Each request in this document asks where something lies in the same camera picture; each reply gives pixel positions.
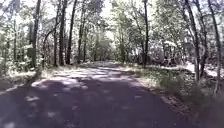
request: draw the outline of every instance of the forest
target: forest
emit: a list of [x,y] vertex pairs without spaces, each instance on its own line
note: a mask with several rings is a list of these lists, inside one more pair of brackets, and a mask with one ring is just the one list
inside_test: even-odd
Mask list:
[[113,61],[218,97],[223,46],[223,0],[0,0],[3,77]]

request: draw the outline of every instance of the tree trunk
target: tree trunk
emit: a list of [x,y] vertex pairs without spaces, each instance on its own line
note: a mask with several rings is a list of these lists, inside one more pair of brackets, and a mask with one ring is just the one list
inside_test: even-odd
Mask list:
[[14,46],[13,46],[13,58],[14,62],[17,61],[17,51],[16,51],[16,44],[17,44],[17,31],[16,31],[16,19],[14,20]]
[[57,67],[57,48],[58,48],[58,39],[57,39],[57,25],[59,24],[59,13],[61,8],[61,0],[59,0],[58,7],[57,7],[57,14],[55,17],[55,26],[54,26],[54,67]]
[[199,38],[198,38],[198,32],[195,25],[194,15],[191,10],[191,6],[189,3],[189,0],[185,0],[185,4],[187,6],[187,10],[189,13],[189,18],[191,22],[191,28],[193,31],[193,37],[194,37],[194,51],[195,51],[195,81],[199,82],[200,76],[199,76],[199,61],[200,61],[200,55],[199,55]]
[[205,22],[204,22],[204,17],[203,17],[201,7],[200,7],[200,2],[199,2],[199,0],[196,0],[195,2],[196,2],[197,10],[199,12],[199,20],[200,20],[199,24],[200,24],[200,27],[201,27],[201,32],[203,34],[202,44],[203,44],[203,47],[205,49],[205,52],[203,53],[202,60],[201,60],[200,77],[202,77],[204,75],[204,67],[205,67],[206,59],[208,57],[207,31],[206,31],[206,25],[205,25]]
[[70,31],[69,31],[66,64],[71,64],[70,59],[71,59],[71,45],[72,45],[72,32],[73,32],[72,30],[73,30],[73,26],[74,26],[74,17],[75,17],[75,9],[76,9],[76,5],[77,5],[77,1],[78,0],[75,0],[74,5],[73,5],[73,10],[72,10],[72,18],[71,18]]
[[83,62],[86,62],[86,43],[87,43],[87,27],[85,27],[85,41],[84,41],[84,46],[83,46]]
[[145,27],[146,27],[146,32],[145,32],[145,53],[144,53],[144,61],[143,61],[143,67],[146,67],[147,64],[147,59],[148,59],[148,42],[149,42],[149,25],[148,25],[148,14],[147,14],[147,3],[148,0],[144,0],[144,9],[145,9]]
[[96,42],[94,46],[94,56],[93,56],[93,61],[97,61],[97,48],[99,44],[99,26],[96,25]]
[[77,56],[77,63],[81,63],[81,44],[82,44],[82,35],[83,35],[83,27],[85,25],[85,9],[84,9],[85,0],[82,2],[82,12],[81,12],[81,20],[80,20],[80,27],[79,27],[79,40],[78,40],[78,56]]
[[215,28],[215,39],[216,39],[216,47],[217,47],[217,83],[215,86],[215,90],[214,93],[217,94],[217,92],[219,91],[219,87],[220,87],[220,70],[221,70],[221,41],[220,41],[220,37],[219,37],[219,30],[218,30],[218,26],[217,26],[217,22],[215,19],[215,14],[214,14],[214,10],[212,8],[212,4],[211,1],[208,0],[208,6],[209,6],[209,10],[212,14],[212,20],[213,20],[213,25]]
[[59,64],[64,66],[64,26],[65,26],[65,17],[66,17],[66,7],[67,7],[67,0],[63,2],[62,8],[62,16],[61,16],[61,26],[60,26],[60,35],[59,35]]
[[36,6],[36,13],[35,13],[35,19],[34,19],[34,32],[33,32],[33,38],[32,38],[32,44],[33,44],[33,56],[32,56],[32,63],[31,66],[33,68],[36,68],[36,59],[37,59],[37,53],[36,53],[36,43],[37,43],[37,31],[39,26],[39,18],[40,18],[40,4],[41,0],[37,1]]

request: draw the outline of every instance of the grass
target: grass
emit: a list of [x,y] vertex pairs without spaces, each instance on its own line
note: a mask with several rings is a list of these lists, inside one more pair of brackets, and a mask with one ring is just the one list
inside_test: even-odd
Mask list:
[[176,100],[175,103],[171,103],[176,109],[182,109],[184,105],[185,110],[177,111],[190,114],[191,117],[197,115],[196,113],[207,102],[207,96],[203,93],[202,87],[194,82],[194,74],[187,70],[164,69],[155,66],[143,69],[136,65],[126,65],[122,69],[133,71],[144,86],[150,88],[155,94],[166,97],[166,100]]

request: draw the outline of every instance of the paved path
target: paved path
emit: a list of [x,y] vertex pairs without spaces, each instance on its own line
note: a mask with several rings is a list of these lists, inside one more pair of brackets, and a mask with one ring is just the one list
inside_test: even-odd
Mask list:
[[193,128],[116,65],[0,95],[0,128]]

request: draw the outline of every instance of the road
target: road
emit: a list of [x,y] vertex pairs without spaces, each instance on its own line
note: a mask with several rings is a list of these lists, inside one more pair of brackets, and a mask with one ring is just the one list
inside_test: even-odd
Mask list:
[[0,128],[193,128],[117,66],[59,72],[0,95]]

